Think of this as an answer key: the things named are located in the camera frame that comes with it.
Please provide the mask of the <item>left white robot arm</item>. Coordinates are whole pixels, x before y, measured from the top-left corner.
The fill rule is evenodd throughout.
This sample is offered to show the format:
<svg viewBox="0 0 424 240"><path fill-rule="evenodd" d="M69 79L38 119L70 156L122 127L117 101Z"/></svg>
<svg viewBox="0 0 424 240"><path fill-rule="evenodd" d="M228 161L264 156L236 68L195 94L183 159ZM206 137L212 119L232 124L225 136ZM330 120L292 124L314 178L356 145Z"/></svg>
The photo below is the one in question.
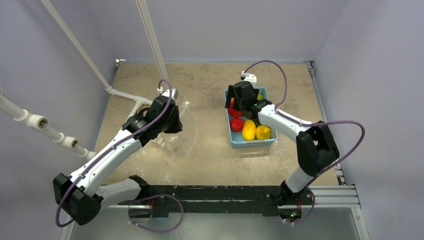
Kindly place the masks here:
<svg viewBox="0 0 424 240"><path fill-rule="evenodd" d="M105 205L108 193L102 183L133 153L159 134L181 132L179 107L171 96L159 95L150 107L130 116L110 143L70 175L59 173L52 181L58 204L55 221L60 228L92 221Z"/></svg>

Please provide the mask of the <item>clear dotted zip bag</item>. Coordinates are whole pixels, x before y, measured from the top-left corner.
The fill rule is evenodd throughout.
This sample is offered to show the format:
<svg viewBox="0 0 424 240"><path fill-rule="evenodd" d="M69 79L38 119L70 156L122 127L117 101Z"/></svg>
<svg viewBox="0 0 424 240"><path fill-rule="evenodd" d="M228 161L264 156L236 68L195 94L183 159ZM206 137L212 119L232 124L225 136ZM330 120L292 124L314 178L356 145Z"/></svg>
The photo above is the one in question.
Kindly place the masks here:
<svg viewBox="0 0 424 240"><path fill-rule="evenodd" d="M182 131L178 133L160 133L158 138L150 141L150 143L174 156L187 159L195 145L198 127L190 110L191 103L186 100L180 102L178 106Z"/></svg>

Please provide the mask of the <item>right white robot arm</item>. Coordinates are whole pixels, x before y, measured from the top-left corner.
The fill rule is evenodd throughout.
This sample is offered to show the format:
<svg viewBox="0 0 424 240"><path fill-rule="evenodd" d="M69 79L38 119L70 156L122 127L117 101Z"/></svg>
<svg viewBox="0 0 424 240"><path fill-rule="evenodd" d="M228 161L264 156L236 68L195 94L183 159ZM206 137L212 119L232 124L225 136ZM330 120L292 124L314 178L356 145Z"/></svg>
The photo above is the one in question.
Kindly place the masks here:
<svg viewBox="0 0 424 240"><path fill-rule="evenodd" d="M303 121L267 99L258 99L259 90L248 81L229 85L225 108L241 111L248 120L285 135L296 144L298 167L280 185L279 200L288 204L340 156L330 128L323 122Z"/></svg>

